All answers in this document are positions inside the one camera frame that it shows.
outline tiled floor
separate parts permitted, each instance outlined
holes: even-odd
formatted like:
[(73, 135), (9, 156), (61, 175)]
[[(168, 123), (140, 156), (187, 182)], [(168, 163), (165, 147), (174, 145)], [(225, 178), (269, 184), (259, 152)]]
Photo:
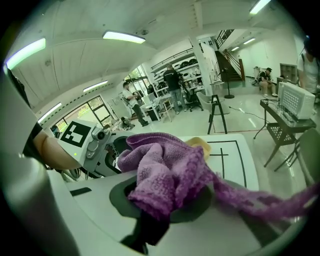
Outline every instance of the tiled floor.
[[(264, 124), (264, 110), (260, 106), (261, 99), (263, 97), (260, 94), (236, 95), (233, 99), (225, 99), (224, 103), (232, 107), (230, 113), (225, 115), (227, 130), (229, 133), (244, 135), (255, 163), (260, 189), (282, 198), (288, 198), (305, 187), (305, 180), (298, 161), (291, 168), (285, 165), (274, 172), (274, 169), (292, 151), (291, 145), (282, 146), (269, 165), (264, 168), (263, 165), (269, 158), (275, 143), (267, 130), (261, 131), (257, 138), (253, 139)], [(239, 108), (252, 114), (243, 113)], [(204, 136), (208, 132), (209, 113), (207, 111), (196, 108), (192, 112), (180, 112), (179, 115), (172, 112), (171, 116), (172, 122), (166, 118), (164, 122), (153, 121), (145, 127), (142, 127), (138, 120), (134, 120), (135, 127), (131, 131), (134, 133), (164, 132), (177, 137)], [(318, 116), (315, 115), (314, 118), (317, 122), (320, 121)], [(224, 134), (220, 115), (214, 116), (213, 123), (210, 133), (212, 135)]]

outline ceiling light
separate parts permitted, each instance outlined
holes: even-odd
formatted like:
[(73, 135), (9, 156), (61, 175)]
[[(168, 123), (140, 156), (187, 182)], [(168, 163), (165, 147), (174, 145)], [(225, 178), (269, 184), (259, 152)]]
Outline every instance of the ceiling light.
[(250, 14), (257, 14), (263, 7), (265, 7), (271, 0), (260, 0), (250, 11)]
[(35, 54), (36, 52), (46, 48), (46, 39), (42, 38), (38, 41), (35, 41), (26, 47), (22, 48), (18, 52), (9, 58), (6, 62), (8, 69), (12, 70), (16, 65), (22, 62), (24, 59), (28, 58), (30, 55)]
[(91, 89), (93, 89), (93, 88), (96, 88), (96, 87), (98, 87), (98, 86), (103, 86), (103, 85), (105, 85), (106, 83), (108, 83), (108, 80), (107, 80), (107, 81), (104, 81), (104, 82), (97, 83), (97, 84), (92, 85), (92, 86), (90, 86), (90, 87), (88, 87), (88, 88), (85, 88), (85, 89), (83, 90), (83, 92), (85, 93), (86, 91), (89, 91), (89, 90), (91, 90)]
[(246, 44), (249, 44), (250, 42), (252, 42), (253, 40), (256, 40), (255, 38), (251, 38), (250, 40), (244, 42), (243, 44), (246, 45)]
[(133, 35), (133, 34), (127, 34), (127, 33), (121, 33), (121, 32), (115, 32), (115, 31), (107, 31), (103, 35), (103, 39), (115, 39), (115, 40), (122, 40), (122, 41), (129, 41), (137, 44), (142, 44), (146, 41), (143, 37)]
[(39, 120), (38, 123), (42, 122), (47, 116), (49, 116), (53, 111), (55, 111), (57, 108), (61, 106), (61, 102), (59, 102), (57, 105), (55, 105), (53, 108), (51, 108), (47, 113), (45, 113)]

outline staircase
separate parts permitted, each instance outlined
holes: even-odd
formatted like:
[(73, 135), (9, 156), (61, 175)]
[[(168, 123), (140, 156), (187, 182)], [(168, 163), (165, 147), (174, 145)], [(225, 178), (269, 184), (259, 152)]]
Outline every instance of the staircase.
[(227, 70), (228, 70), (227, 74), (225, 72), (221, 72), (221, 80), (223, 82), (227, 81), (227, 76), (229, 78), (229, 81), (242, 81), (243, 80), (241, 78), (241, 76), (238, 74), (238, 72), (234, 69), (234, 67), (229, 63), (229, 61), (226, 59), (226, 57), (220, 51), (216, 50), (215, 55), (216, 55), (216, 59), (219, 64), (220, 71), (225, 68), (227, 68)]

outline white ceiling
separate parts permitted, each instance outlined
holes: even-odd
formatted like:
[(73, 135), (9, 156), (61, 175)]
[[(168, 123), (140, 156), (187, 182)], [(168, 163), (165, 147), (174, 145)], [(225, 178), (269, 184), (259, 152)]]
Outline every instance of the white ceiling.
[[(70, 90), (75, 92), (75, 88), (78, 91), (72, 95), (81, 94), (83, 88), (96, 81), (108, 80), (109, 85), (117, 85), (136, 66), (191, 32), (215, 34), (221, 29), (257, 27), (258, 23), (268, 29), (268, 23), (263, 23), (267, 15), (258, 14), (252, 18), (249, 14), (255, 2), (54, 1), (34, 12), (8, 56), (40, 38), (46, 38), (44, 50), (13, 69), (25, 85), (33, 111), (38, 112), (49, 102), (59, 100), (62, 94)], [(268, 14), (272, 11), (269, 7), (265, 10)], [(136, 44), (102, 39), (106, 30), (137, 33), (140, 36), (142, 30), (149, 33), (143, 35), (145, 43)]]

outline man in black shirt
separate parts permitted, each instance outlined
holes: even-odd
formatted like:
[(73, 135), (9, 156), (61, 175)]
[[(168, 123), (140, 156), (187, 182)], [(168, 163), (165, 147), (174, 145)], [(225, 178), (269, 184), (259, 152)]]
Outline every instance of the man in black shirt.
[(272, 69), (268, 67), (265, 71), (262, 71), (259, 74), (259, 84), (262, 87), (262, 92), (264, 96), (268, 96), (268, 88), (271, 88), (272, 96), (278, 97), (276, 94), (276, 86), (271, 82), (271, 73)]
[(179, 85), (179, 75), (174, 70), (171, 63), (166, 65), (166, 69), (167, 70), (163, 73), (163, 80), (165, 81), (166, 86), (168, 86), (173, 101), (174, 111), (176, 114), (179, 114), (178, 100), (181, 102), (184, 111), (187, 111), (188, 108), (185, 104), (185, 100)]
[[(21, 97), (30, 107), (25, 86), (8, 69), (8, 76)], [(26, 157), (35, 158), (44, 166), (54, 169), (70, 170), (80, 167), (80, 164), (58, 144), (56, 138), (49, 137), (37, 122), (29, 135), (23, 154)]]

